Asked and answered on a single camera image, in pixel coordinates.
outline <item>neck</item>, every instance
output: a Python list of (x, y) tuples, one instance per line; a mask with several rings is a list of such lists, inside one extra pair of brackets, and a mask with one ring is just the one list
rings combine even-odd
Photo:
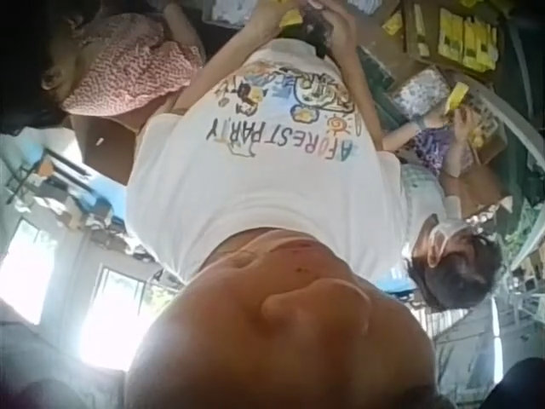
[(413, 258), (427, 258), (429, 251), (429, 234), (433, 228), (439, 224), (436, 215), (431, 215), (423, 224), (418, 239), (415, 243), (415, 248), (412, 251)]
[(218, 245), (214, 251), (208, 256), (206, 261), (200, 268), (200, 271), (207, 268), (210, 264), (217, 262), (227, 254), (232, 254), (245, 247), (250, 241), (258, 238), (262, 234), (268, 233), (273, 228), (255, 228), (253, 230), (247, 230), (245, 232), (237, 233), (226, 239), (223, 243)]

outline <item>table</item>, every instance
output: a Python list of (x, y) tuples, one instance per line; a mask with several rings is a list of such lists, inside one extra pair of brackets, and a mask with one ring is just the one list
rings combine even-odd
[[(536, 129), (516, 112), (507, 102), (486, 88), (483, 84), (464, 74), (455, 74), (456, 81), (461, 81), (470, 87), (470, 93), (478, 96), (496, 117), (508, 127), (519, 141), (528, 149), (536, 160), (536, 165), (545, 170), (545, 141)], [(545, 206), (543, 207), (530, 236), (519, 254), (513, 259), (509, 268), (515, 270), (545, 239)]]

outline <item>short hair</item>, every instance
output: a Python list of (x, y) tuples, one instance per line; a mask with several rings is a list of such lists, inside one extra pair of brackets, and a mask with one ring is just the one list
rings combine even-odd
[(54, 22), (48, 1), (15, 2), (4, 13), (0, 76), (0, 133), (18, 135), (26, 126), (56, 126), (66, 116), (42, 88), (51, 67), (50, 41)]
[(450, 253), (435, 268), (426, 260), (408, 263), (409, 276), (424, 301), (438, 312), (475, 307), (494, 289), (502, 267), (500, 246), (482, 234), (474, 234), (469, 240), (475, 252), (473, 263), (463, 253)]

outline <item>woman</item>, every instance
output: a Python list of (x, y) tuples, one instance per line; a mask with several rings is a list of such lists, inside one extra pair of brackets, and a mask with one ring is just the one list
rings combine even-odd
[[(436, 112), (387, 135), (385, 148), (398, 151), (430, 124), (440, 124)], [(454, 137), (439, 179), (423, 166), (401, 164), (407, 227), (403, 257), (425, 302), (438, 311), (471, 308), (482, 302), (502, 265), (499, 245), (462, 220), (462, 155), (476, 126), (470, 109), (455, 112)]]
[(15, 55), (6, 55), (14, 72), (3, 78), (9, 84), (2, 132), (56, 126), (62, 112), (111, 118), (140, 130), (166, 98), (190, 83), (203, 58), (181, 7), (170, 0), (151, 3), (169, 33), (143, 14), (99, 14), (82, 25), (83, 17), (64, 3), (30, 7), (24, 28), (31, 35), (21, 37), (32, 37), (33, 44), (16, 44)]

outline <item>girl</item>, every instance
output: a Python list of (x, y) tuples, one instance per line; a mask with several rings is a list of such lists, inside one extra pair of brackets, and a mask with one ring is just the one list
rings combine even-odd
[[(181, 7), (174, 0), (150, 4), (168, 31), (143, 14), (111, 15), (81, 27), (82, 17), (64, 8), (30, 7), (26, 35), (7, 59), (12, 75), (3, 76), (8, 92), (3, 91), (1, 131), (16, 135), (26, 126), (58, 125), (61, 112), (141, 128), (168, 95), (190, 83), (203, 61), (198, 35)], [(32, 44), (25, 43), (29, 28)]]

